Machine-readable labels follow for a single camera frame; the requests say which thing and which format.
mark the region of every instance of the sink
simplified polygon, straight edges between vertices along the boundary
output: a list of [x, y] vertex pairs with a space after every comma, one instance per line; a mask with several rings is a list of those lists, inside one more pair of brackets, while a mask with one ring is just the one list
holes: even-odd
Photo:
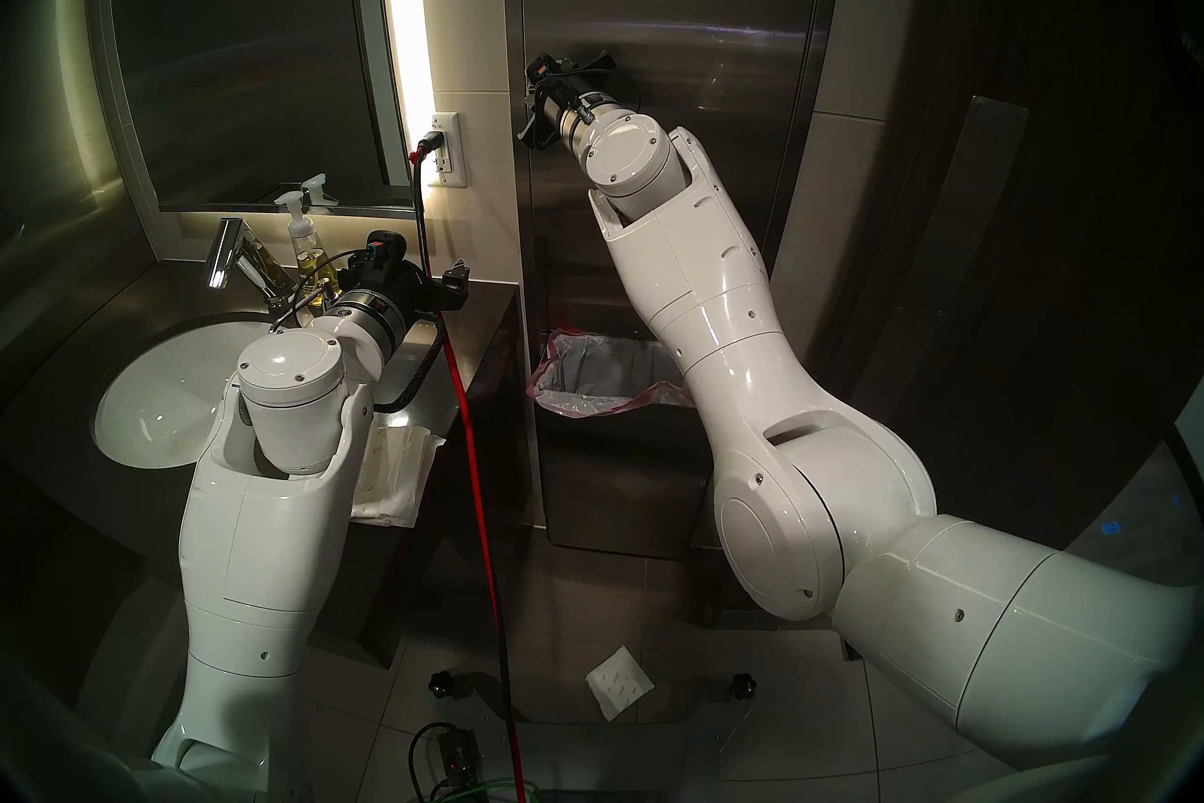
[[173, 336], [113, 379], [93, 419], [108, 459], [140, 470], [196, 462], [238, 356], [267, 324], [230, 320]]

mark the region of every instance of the countertop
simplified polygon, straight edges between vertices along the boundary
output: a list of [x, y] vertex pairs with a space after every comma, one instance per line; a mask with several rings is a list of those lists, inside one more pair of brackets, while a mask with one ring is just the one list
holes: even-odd
[[[259, 293], [241, 274], [216, 290], [199, 262], [167, 261], [148, 270], [79, 326], [0, 413], [0, 449], [35, 488], [101, 533], [160, 568], [178, 572], [176, 543], [194, 466], [138, 470], [105, 456], [93, 441], [93, 417], [112, 379], [152, 346], [218, 320], [264, 320]], [[445, 315], [465, 388], [472, 385], [515, 285], [472, 282], [464, 308]], [[407, 335], [380, 383], [390, 401], [409, 379], [435, 329]], [[448, 436], [456, 400], [447, 366], [436, 365], [407, 423]]]

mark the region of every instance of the light strip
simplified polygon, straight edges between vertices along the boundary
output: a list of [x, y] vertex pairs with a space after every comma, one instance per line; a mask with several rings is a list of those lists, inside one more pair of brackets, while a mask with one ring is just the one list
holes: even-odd
[[423, 0], [385, 0], [393, 61], [401, 96], [402, 125], [411, 150], [431, 128], [435, 90], [426, 47], [426, 10]]

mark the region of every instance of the mirror frame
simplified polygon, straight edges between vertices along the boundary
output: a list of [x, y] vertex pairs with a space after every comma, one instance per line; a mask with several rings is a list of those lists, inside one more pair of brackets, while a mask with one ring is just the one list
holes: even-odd
[[[117, 163], [125, 179], [130, 195], [138, 212], [144, 217], [155, 213], [279, 213], [275, 203], [196, 203], [165, 206], [159, 202], [154, 182], [147, 170], [142, 147], [138, 143], [134, 116], [125, 94], [125, 81], [122, 75], [117, 52], [117, 34], [113, 25], [112, 0], [85, 0], [88, 10], [88, 31], [92, 40], [92, 54], [96, 70], [96, 84], [100, 90], [101, 108], [108, 124], [108, 135], [117, 153]], [[405, 206], [382, 205], [364, 207], [325, 207], [324, 212], [346, 217], [390, 217], [413, 219], [413, 179], [411, 176], [408, 149], [402, 129], [401, 101], [397, 96], [397, 84], [394, 79], [393, 47], [390, 45], [386, 23], [385, 0], [356, 0], [355, 17], [360, 25], [365, 77], [368, 96], [372, 101], [372, 129], [376, 136], [380, 166], [385, 176], [386, 189], [401, 194]], [[337, 197], [338, 191], [331, 190]]]

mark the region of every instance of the faucet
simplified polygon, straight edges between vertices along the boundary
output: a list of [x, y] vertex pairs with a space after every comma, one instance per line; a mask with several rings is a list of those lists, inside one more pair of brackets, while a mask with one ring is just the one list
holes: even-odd
[[288, 272], [241, 218], [223, 217], [213, 235], [209, 258], [205, 260], [205, 283], [209, 288], [225, 288], [235, 265], [262, 293], [264, 303], [272, 317], [279, 317], [289, 309], [296, 285]]

